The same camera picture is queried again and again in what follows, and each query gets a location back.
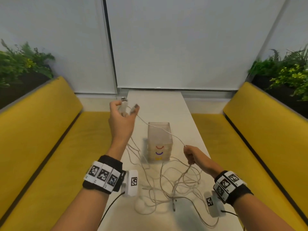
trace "clear plastic container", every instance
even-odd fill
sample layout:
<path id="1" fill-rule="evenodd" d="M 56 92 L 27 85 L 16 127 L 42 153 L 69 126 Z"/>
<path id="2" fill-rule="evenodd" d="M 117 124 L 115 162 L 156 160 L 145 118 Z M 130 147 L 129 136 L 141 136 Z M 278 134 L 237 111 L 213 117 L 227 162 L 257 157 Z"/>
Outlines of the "clear plastic container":
<path id="1" fill-rule="evenodd" d="M 169 122 L 149 122 L 149 124 L 171 133 Z M 173 145 L 172 135 L 156 127 L 148 126 L 148 160 L 169 160 Z"/>

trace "tangled cable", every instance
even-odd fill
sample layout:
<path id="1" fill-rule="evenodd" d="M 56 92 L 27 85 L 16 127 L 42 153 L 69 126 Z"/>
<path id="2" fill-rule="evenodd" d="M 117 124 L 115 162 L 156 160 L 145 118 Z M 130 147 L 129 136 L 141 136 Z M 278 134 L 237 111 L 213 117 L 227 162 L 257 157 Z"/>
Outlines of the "tangled cable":
<path id="1" fill-rule="evenodd" d="M 138 116 L 141 121 L 143 121 L 145 124 L 149 125 L 149 126 L 153 126 L 153 125 L 150 125 L 148 123 L 146 123 L 140 116 Z M 175 136 L 174 134 L 166 131 L 165 129 L 161 128 L 161 127 L 156 127 L 156 128 L 160 128 L 162 130 L 164 130 L 165 132 L 171 134 L 172 136 L 176 137 L 177 139 L 179 139 L 177 136 Z M 133 165 L 138 165 L 140 166 L 143 171 L 144 171 L 144 174 L 145 174 L 145 178 L 146 178 L 146 181 L 147 181 L 147 185 L 142 185 L 142 190 L 148 190 L 148 196 L 140 196 L 140 197 L 144 197 L 144 198 L 148 198 L 153 204 L 148 204 L 146 203 L 145 201 L 144 204 L 147 206 L 147 207 L 154 207 L 154 209 L 151 211 L 151 212 L 148 212 L 148 213 L 141 213 L 139 212 L 137 209 L 136 209 L 136 203 L 135 203 L 135 211 L 138 213 L 138 214 L 141 214 L 141 215 L 150 215 L 152 213 L 154 213 L 156 211 L 156 208 L 158 205 L 160 204 L 163 204 L 163 203 L 169 203 L 169 202 L 172 202 L 172 208 L 173 210 L 175 211 L 175 201 L 177 199 L 180 199 L 180 198 L 183 198 L 183 199 L 187 199 L 189 201 L 191 201 L 191 203 L 193 204 L 198 216 L 200 217 L 201 221 L 208 227 L 210 228 L 214 228 L 218 221 L 219 221 L 219 218 L 217 218 L 217 221 L 215 222 L 215 224 L 213 225 L 210 225 L 208 223 L 206 223 L 203 218 L 201 217 L 199 211 L 197 210 L 194 202 L 185 197 L 186 195 L 190 194 L 190 193 L 193 193 L 198 199 L 200 199 L 205 207 L 206 207 L 206 210 L 209 214 L 209 211 L 207 209 L 207 206 L 206 206 L 206 202 L 205 200 L 203 199 L 202 197 L 202 194 L 200 192 L 200 190 L 198 189 L 198 186 L 200 184 L 200 180 L 201 180 L 201 172 L 198 171 L 195 167 L 192 167 L 191 165 L 186 165 L 185 163 L 183 163 L 182 161 L 180 161 L 178 158 L 175 158 L 175 157 L 170 157 L 172 158 L 172 160 L 168 161 L 167 163 L 170 163 L 170 162 L 179 162 L 185 166 L 187 166 L 187 170 L 185 172 L 181 172 L 180 170 L 174 168 L 174 167 L 169 167 L 167 168 L 164 172 L 163 172 L 163 167 L 164 165 L 166 165 L 167 163 L 163 162 L 162 165 L 161 165 L 161 168 L 160 168 L 160 171 L 158 172 L 156 169 L 154 169 L 153 167 L 151 167 L 151 165 L 148 163 L 148 160 L 147 158 L 144 156 L 144 154 L 141 155 L 141 151 L 140 149 L 138 148 L 138 146 L 136 145 L 136 143 L 134 142 L 133 138 L 131 138 L 132 142 L 134 143 L 135 147 L 133 147 L 132 145 L 130 145 L 129 143 L 127 144 L 127 147 L 126 147 L 126 150 L 128 152 L 128 156 L 129 156 L 129 160 L 130 162 L 133 164 Z M 139 163 L 133 163 L 132 161 L 132 158 L 131 158 L 131 155 L 130 155 L 130 152 L 132 152 L 136 158 L 138 159 Z M 147 170 L 154 170 L 156 173 L 159 173 L 159 177 L 158 178 L 155 178 L 155 177 L 152 177 L 150 176 L 148 173 L 147 173 Z M 172 182 L 171 180 L 169 180 L 167 178 L 167 176 L 165 176 L 164 174 L 168 171 L 168 170 L 176 170 L 178 172 L 181 173 L 181 176 L 175 181 L 175 182 Z M 166 189 L 163 188 L 163 185 L 162 185 L 162 178 L 165 178 L 167 180 L 168 183 L 170 183 L 170 185 L 172 186 L 172 190 L 171 192 L 167 192 Z M 155 187 L 155 180 L 159 180 L 159 188 L 158 187 Z M 182 187 L 182 188 L 185 188 L 186 190 L 184 192 L 181 192 L 179 191 L 178 189 L 178 186 Z M 164 200 L 158 200 L 156 198 L 156 192 L 162 192 L 164 194 L 164 196 L 166 197 L 166 199 Z"/>

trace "person's left hand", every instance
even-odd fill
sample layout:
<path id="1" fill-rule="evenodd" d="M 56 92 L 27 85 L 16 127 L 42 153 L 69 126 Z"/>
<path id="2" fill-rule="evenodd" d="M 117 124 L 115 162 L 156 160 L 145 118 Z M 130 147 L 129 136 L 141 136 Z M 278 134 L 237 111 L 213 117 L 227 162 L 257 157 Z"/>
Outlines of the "person's left hand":
<path id="1" fill-rule="evenodd" d="M 126 114 L 123 117 L 118 111 L 118 106 L 121 105 L 122 102 L 120 100 L 110 102 L 110 118 L 109 118 L 109 126 L 112 135 L 112 143 L 114 146 L 126 146 L 129 138 L 131 137 L 135 119 L 140 109 L 139 105 L 135 105 L 135 110 L 132 114 Z"/>

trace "table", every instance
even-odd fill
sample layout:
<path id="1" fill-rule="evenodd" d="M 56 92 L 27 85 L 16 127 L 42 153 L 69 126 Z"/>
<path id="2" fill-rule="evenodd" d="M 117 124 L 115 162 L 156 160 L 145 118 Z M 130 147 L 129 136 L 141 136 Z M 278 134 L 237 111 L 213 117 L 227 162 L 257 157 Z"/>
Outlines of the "table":
<path id="1" fill-rule="evenodd" d="M 145 122 L 170 122 L 171 132 L 173 134 L 178 136 L 185 144 L 197 146 L 209 156 L 180 92 L 133 90 L 129 91 L 127 99 L 130 107 L 134 106 L 136 103 L 141 107 L 139 116 Z M 148 126 L 137 117 L 132 137 L 142 152 L 146 152 L 147 131 Z M 177 157 L 187 164 L 187 160 L 183 154 L 183 144 L 175 137 L 173 137 L 171 156 Z M 134 163 L 138 163 L 134 155 L 131 154 L 131 158 Z M 139 192 L 140 194 L 144 194 L 146 191 L 141 189 L 141 184 L 145 184 L 142 168 L 131 164 L 127 152 L 123 155 L 122 162 L 124 170 L 138 170 Z M 169 167 L 169 164 L 182 172 L 187 169 L 186 166 L 176 162 L 166 164 L 165 169 Z M 160 166 L 161 163 L 154 165 L 158 171 L 160 170 Z M 151 174 L 159 177 L 158 172 L 151 171 Z M 178 179 L 180 174 L 181 173 L 176 171 L 168 171 L 168 177 L 173 180 Z M 213 178 L 202 172 L 201 184 L 198 187 L 202 195 L 205 191 L 211 190 L 213 185 Z M 106 207 L 108 207 L 118 195 L 119 193 L 112 193 Z M 214 224 L 216 222 L 217 218 L 212 218 L 207 213 L 206 207 L 201 200 L 196 198 L 193 194 L 189 194 L 187 197 L 193 200 L 202 218 L 207 223 Z M 143 212 L 148 212 L 152 209 L 145 207 L 139 197 L 120 197 L 112 205 L 98 230 L 210 230 L 210 228 L 200 221 L 193 205 L 186 199 L 178 199 L 177 202 L 175 202 L 175 212 L 172 210 L 172 203 L 164 203 L 157 206 L 156 212 L 151 215 L 138 214 L 134 210 L 134 205 L 136 205 L 138 210 Z M 226 211 L 234 212 L 230 205 L 225 205 L 225 209 Z M 236 216 L 226 214 L 225 217 L 219 219 L 217 226 L 211 230 L 239 231 L 242 230 L 242 227 Z"/>

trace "black planter box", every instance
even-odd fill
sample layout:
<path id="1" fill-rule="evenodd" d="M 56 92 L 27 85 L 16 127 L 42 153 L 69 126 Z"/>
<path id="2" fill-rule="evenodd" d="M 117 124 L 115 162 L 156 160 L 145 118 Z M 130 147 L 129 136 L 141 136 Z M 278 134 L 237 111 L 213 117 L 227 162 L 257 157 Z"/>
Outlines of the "black planter box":
<path id="1" fill-rule="evenodd" d="M 0 87 L 0 109 L 50 80 L 44 74 L 36 72 L 21 75 L 19 79 L 22 81 L 21 84 L 11 84 L 6 88 Z"/>
<path id="2" fill-rule="evenodd" d="M 267 89 L 272 84 L 270 80 L 271 77 L 256 75 L 252 80 L 252 84 L 264 90 L 266 93 L 287 105 L 295 112 L 308 118 L 308 101 L 299 101 L 300 98 L 298 96 L 291 96 L 295 89 L 285 85 Z"/>

